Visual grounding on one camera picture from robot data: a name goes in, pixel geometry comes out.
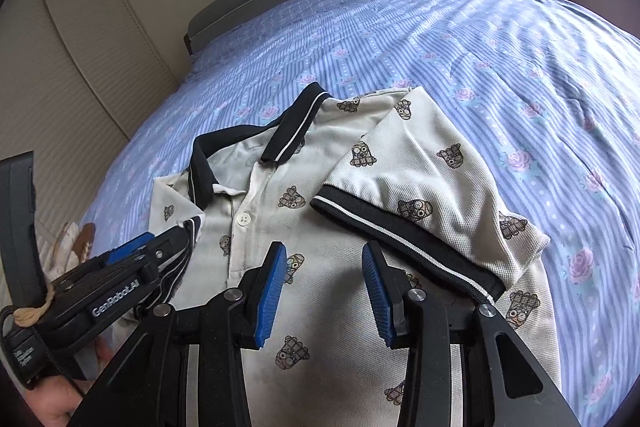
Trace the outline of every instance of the white button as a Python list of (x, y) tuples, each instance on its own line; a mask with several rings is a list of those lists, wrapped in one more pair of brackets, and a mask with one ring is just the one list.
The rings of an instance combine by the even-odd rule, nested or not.
[(238, 217), (236, 217), (236, 223), (241, 227), (246, 227), (250, 222), (251, 216), (246, 212), (242, 212), (241, 214), (238, 214)]

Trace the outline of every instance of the shirt collar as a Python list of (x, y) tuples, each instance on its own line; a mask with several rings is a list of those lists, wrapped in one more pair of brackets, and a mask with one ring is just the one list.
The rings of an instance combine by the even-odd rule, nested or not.
[(317, 82), (313, 82), (305, 87), (291, 107), (265, 126), (236, 125), (196, 137), (189, 163), (191, 201), (205, 210), (213, 199), (213, 185), (218, 181), (207, 158), (225, 147), (256, 136), (271, 127), (278, 126), (264, 148), (260, 160), (275, 162), (278, 165), (286, 162), (302, 142), (322, 102), (330, 96)]

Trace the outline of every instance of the bedsheet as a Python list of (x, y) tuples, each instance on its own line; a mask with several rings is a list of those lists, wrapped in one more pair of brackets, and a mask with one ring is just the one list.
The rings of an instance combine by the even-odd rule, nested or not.
[(564, 0), (289, 1), (194, 58), (87, 211), (94, 253), (146, 230), (151, 180), (195, 136), (265, 124), (315, 80), (337, 98), (424, 86), (551, 237), (562, 392), (600, 427), (640, 373), (639, 64), (640, 41)]

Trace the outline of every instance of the metal bolt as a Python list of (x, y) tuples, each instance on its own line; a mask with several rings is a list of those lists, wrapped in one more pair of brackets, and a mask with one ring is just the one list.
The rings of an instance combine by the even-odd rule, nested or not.
[(242, 298), (242, 290), (240, 288), (229, 288), (225, 292), (225, 299), (228, 301), (239, 301)]
[(169, 313), (171, 313), (171, 306), (169, 304), (158, 304), (154, 308), (154, 315), (156, 317), (166, 317)]
[(480, 304), (480, 313), (485, 317), (494, 317), (497, 311), (491, 304)]
[(427, 294), (420, 288), (411, 288), (406, 294), (409, 295), (409, 298), (412, 301), (420, 302), (424, 301), (427, 298)]

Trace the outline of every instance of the white polo shirt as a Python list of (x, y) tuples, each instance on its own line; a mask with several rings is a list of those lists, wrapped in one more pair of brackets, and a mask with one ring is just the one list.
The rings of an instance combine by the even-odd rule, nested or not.
[[(509, 211), (481, 155), (421, 87), (335, 100), (313, 83), (265, 127), (199, 136), (188, 171), (154, 181), (149, 230), (203, 211), (177, 309), (238, 285), (272, 241), (287, 248), (271, 338), (242, 352), (255, 426), (397, 424), (407, 350), (378, 336), (361, 265), (370, 239), (412, 285), (439, 280), (495, 303), (560, 386), (540, 260), (549, 239)], [(456, 346), (452, 383), (460, 425)]]

